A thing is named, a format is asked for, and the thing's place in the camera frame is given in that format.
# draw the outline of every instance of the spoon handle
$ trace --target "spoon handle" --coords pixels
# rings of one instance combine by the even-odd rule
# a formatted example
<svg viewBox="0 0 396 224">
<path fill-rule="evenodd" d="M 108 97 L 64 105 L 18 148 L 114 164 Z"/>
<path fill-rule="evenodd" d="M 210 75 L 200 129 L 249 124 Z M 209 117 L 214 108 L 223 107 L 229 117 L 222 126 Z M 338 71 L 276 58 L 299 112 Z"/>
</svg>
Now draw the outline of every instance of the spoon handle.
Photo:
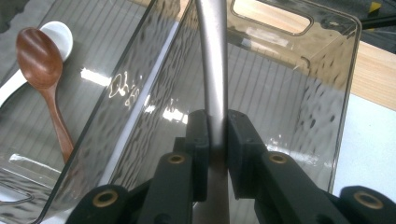
<svg viewBox="0 0 396 224">
<path fill-rule="evenodd" d="M 64 125 L 62 114 L 56 103 L 56 85 L 53 85 L 48 89 L 39 91 L 47 102 L 49 113 L 52 118 L 52 123 L 55 128 L 59 144 L 61 145 L 61 151 L 64 156 L 64 163 L 66 163 L 70 157 L 70 154 L 73 151 L 74 144 L 72 138 L 70 137 L 69 131 L 67 131 L 67 128 Z"/>
<path fill-rule="evenodd" d="M 21 70 L 18 70 L 1 88 L 0 88 L 0 107 L 12 93 L 26 83 L 26 78 Z"/>
</svg>

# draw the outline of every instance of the wooden surface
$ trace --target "wooden surface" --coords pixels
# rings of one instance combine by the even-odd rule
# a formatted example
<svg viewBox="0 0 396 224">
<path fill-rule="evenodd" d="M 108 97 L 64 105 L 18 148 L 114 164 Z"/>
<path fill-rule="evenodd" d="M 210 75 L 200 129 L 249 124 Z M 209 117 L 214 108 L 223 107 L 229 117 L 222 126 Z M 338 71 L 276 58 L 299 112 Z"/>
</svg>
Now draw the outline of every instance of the wooden surface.
<svg viewBox="0 0 396 224">
<path fill-rule="evenodd" d="M 396 55 L 361 41 L 351 92 L 396 110 Z"/>
<path fill-rule="evenodd" d="M 180 0 L 182 9 L 179 18 L 188 2 Z M 236 0 L 235 4 L 238 5 L 238 13 L 254 20 L 269 21 L 271 25 L 285 30 L 293 31 L 290 27 L 293 24 L 298 33 L 306 26 L 306 18 L 296 18 L 254 0 Z M 361 41 L 351 93 L 396 111 L 396 55 Z"/>
</svg>

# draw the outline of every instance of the plastic bin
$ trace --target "plastic bin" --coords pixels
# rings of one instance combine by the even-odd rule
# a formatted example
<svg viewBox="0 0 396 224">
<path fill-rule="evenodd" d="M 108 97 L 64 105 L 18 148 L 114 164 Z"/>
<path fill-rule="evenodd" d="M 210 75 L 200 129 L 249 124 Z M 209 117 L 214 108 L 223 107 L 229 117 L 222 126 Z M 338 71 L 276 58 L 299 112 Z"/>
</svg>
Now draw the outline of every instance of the plastic bin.
<svg viewBox="0 0 396 224">
<path fill-rule="evenodd" d="M 234 2 L 229 2 L 229 108 L 249 116 L 270 150 L 289 153 L 320 188 L 331 190 L 360 24 L 305 1 L 266 3 L 303 16 L 308 25 L 298 33 L 284 31 L 237 14 Z M 42 197 L 45 206 L 36 209 L 39 218 L 72 208 L 98 185 L 133 189 L 151 178 L 175 137 L 184 136 L 188 114 L 204 108 L 195 4 L 187 4 L 180 21 L 179 10 L 178 1 L 150 3 L 109 76 L 109 86 L 95 93 L 84 91 L 93 98 L 62 85 L 60 92 L 74 95 L 69 99 L 86 97 L 94 106 L 79 121 L 87 103 L 71 108 L 64 103 L 64 110 L 70 110 L 66 123 L 75 122 L 82 129 L 75 132 L 78 140 L 70 161 L 60 175 L 52 176 L 59 178 Z M 77 64 L 78 56 L 74 60 L 70 66 Z M 10 106 L 9 113 L 16 108 Z M 56 138 L 52 141 L 51 147 L 57 147 Z M 234 223 L 255 221 L 250 201 L 232 201 L 230 206 Z"/>
</svg>

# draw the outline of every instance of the silver metal pole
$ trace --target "silver metal pole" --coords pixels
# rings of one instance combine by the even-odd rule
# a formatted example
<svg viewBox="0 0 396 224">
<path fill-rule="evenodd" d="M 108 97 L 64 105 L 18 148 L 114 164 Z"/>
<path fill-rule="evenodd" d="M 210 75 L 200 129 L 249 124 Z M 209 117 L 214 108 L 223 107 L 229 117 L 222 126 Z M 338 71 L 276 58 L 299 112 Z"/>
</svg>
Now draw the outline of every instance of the silver metal pole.
<svg viewBox="0 0 396 224">
<path fill-rule="evenodd" d="M 226 156 L 227 12 L 226 0 L 196 0 L 205 74 L 210 162 L 207 200 L 194 206 L 192 223 L 230 223 Z"/>
</svg>

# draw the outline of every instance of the clear plastic container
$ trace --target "clear plastic container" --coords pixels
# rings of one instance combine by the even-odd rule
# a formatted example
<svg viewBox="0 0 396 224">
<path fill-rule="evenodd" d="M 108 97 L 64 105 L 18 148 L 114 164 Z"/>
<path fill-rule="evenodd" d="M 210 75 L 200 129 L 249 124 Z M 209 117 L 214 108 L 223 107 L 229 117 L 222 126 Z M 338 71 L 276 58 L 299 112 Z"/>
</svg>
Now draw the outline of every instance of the clear plastic container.
<svg viewBox="0 0 396 224">
<path fill-rule="evenodd" d="M 308 23 L 302 31 L 285 31 L 238 14 L 233 10 L 234 2 L 229 2 L 229 108 L 249 116 L 270 150 L 289 153 L 320 188 L 331 190 L 360 24 L 353 17 L 305 1 L 266 3 L 298 14 Z M 69 3 L 56 2 L 46 20 L 55 17 L 56 8 L 66 4 Z M 123 9 L 121 7 L 117 15 L 124 13 Z M 98 61 L 101 56 L 95 52 L 107 55 L 111 49 L 104 48 L 97 40 L 96 45 L 83 42 L 83 39 L 75 41 L 76 46 L 81 43 L 83 50 L 75 57 L 72 53 L 69 65 L 65 65 L 59 99 L 66 124 L 78 140 L 75 152 L 63 169 L 59 162 L 48 164 L 58 167 L 57 171 L 62 169 L 62 173 L 59 178 L 57 174 L 52 175 L 57 182 L 42 199 L 41 204 L 45 206 L 36 209 L 41 213 L 40 218 L 72 208 L 85 193 L 98 185 L 112 183 L 133 189 L 151 178 L 158 159 L 172 150 L 175 137 L 184 136 L 188 114 L 204 108 L 204 75 L 194 2 L 187 4 L 180 21 L 177 19 L 179 11 L 178 1 L 151 1 L 131 40 L 119 47 L 125 49 L 124 53 L 109 57 L 118 63 L 114 72 L 107 73 L 110 78 L 107 88 L 86 90 L 87 86 L 97 84 L 84 80 L 79 89 L 70 89 L 76 84 L 67 82 L 67 79 L 79 76 L 82 67 L 87 68 L 81 60 L 93 55 L 90 71 L 101 74 L 95 66 L 107 68 L 106 62 Z M 102 20 L 99 24 L 105 24 L 112 14 L 101 13 L 97 20 Z M 84 30 L 92 27 L 85 23 L 90 19 L 67 18 L 75 24 L 73 28 L 66 23 L 73 34 L 92 33 Z M 118 22 L 120 26 L 129 25 L 116 20 L 110 24 L 119 25 Z M 112 41 L 116 40 L 110 35 L 109 42 Z M 84 54 L 84 50 L 94 52 Z M 27 88 L 15 97 L 26 98 L 26 102 L 31 102 L 34 97 L 38 102 L 39 98 Z M 30 108 L 32 114 L 37 113 L 35 107 L 44 108 L 44 103 L 36 104 L 24 108 Z M 14 114 L 20 106 L 10 105 L 6 116 Z M 22 127 L 27 125 L 26 120 L 21 120 L 19 130 L 25 129 Z M 47 130 L 50 130 L 51 124 L 47 123 Z M 72 128 L 73 123 L 80 129 Z M 31 124 L 32 129 L 37 124 L 38 121 Z M 56 136 L 52 131 L 47 132 L 44 139 L 38 136 L 35 139 L 51 142 L 49 147 L 56 151 Z M 28 139 L 30 135 L 18 136 Z M 253 214 L 253 208 L 249 201 L 232 201 L 230 209 L 234 223 L 255 221 L 250 214 Z"/>
<path fill-rule="evenodd" d="M 68 60 L 64 62 L 57 100 L 75 146 L 79 148 L 81 139 L 89 139 L 92 134 L 88 132 L 88 137 L 84 138 L 92 121 L 91 115 L 93 118 L 94 114 L 98 114 L 97 111 L 101 111 L 100 104 L 104 104 L 104 95 L 107 89 L 111 89 L 108 85 L 112 81 L 115 69 L 120 66 L 120 59 L 125 58 L 124 52 L 132 46 L 131 39 L 137 34 L 136 30 L 142 27 L 140 22 L 143 19 L 148 20 L 150 11 L 156 11 L 157 14 L 164 12 L 157 17 L 151 17 L 154 23 L 159 22 L 163 25 L 162 29 L 155 32 L 157 42 L 151 45 L 150 53 L 152 57 L 155 57 L 155 54 L 158 54 L 156 51 L 163 47 L 163 42 L 170 30 L 166 27 L 165 18 L 168 20 L 172 18 L 172 22 L 175 21 L 179 4 L 176 1 L 169 1 L 171 6 L 162 8 L 162 5 L 148 6 L 142 1 L 72 0 L 52 1 L 53 5 L 39 7 L 41 3 L 38 2 L 31 0 L 25 11 L 11 21 L 9 33 L 0 34 L 0 47 L 10 49 L 0 50 L 0 54 L 2 57 L 11 58 L 10 61 L 14 63 L 11 66 L 17 69 L 15 40 L 18 29 L 28 26 L 41 27 L 48 21 L 61 21 L 70 28 L 74 37 L 74 48 Z M 47 11 L 39 13 L 31 11 L 40 9 Z M 32 17 L 32 20 L 39 21 L 20 20 L 20 17 L 26 18 L 32 13 L 41 15 L 41 17 Z M 153 65 L 152 62 L 147 61 L 147 63 L 149 63 L 147 66 Z M 1 78 L 12 76 L 16 69 L 9 70 L 7 74 L 1 74 Z M 135 69 L 138 73 L 147 70 L 142 64 Z M 118 85 L 118 78 L 114 76 L 113 87 Z M 144 77 L 140 76 L 134 80 L 134 84 L 139 87 L 144 82 Z M 115 110 L 118 113 L 125 113 L 124 117 L 126 117 L 130 112 L 130 107 L 123 106 Z M 120 119 L 121 124 L 125 122 L 122 116 L 112 117 L 112 119 Z M 114 126 L 110 123 L 105 124 L 106 127 L 99 127 L 95 132 L 104 133 L 106 135 L 104 140 L 117 142 L 119 133 L 115 135 L 111 133 L 110 129 Z M 100 151 L 88 152 L 76 149 L 75 151 L 82 152 L 83 156 L 80 157 L 78 154 L 70 162 L 82 161 L 82 158 L 89 156 L 93 164 L 90 160 L 84 161 L 85 168 L 82 173 L 93 179 L 98 178 L 95 171 L 101 172 L 103 169 L 97 168 L 96 165 L 106 166 L 113 147 L 111 144 L 103 144 L 97 148 Z M 89 184 L 85 188 L 84 185 L 79 186 L 79 183 L 76 183 L 76 180 L 71 177 L 72 174 L 61 175 L 64 167 L 66 167 L 64 171 L 67 171 L 68 166 L 63 162 L 58 139 L 44 99 L 30 85 L 24 85 L 15 91 L 0 108 L 0 197 L 2 199 L 0 222 L 32 223 L 43 213 L 47 200 L 52 197 L 51 193 L 63 192 L 73 200 L 78 200 L 86 190 L 97 184 L 94 180 L 87 178 L 84 181 L 88 181 Z M 62 190 L 62 187 L 59 189 L 59 184 L 63 180 L 67 184 L 77 184 L 77 186 L 73 189 Z M 12 192 L 11 197 L 6 198 L 5 196 L 10 192 Z M 64 204 L 64 207 L 73 206 L 77 202 L 73 200 L 70 200 L 72 203 Z"/>
</svg>

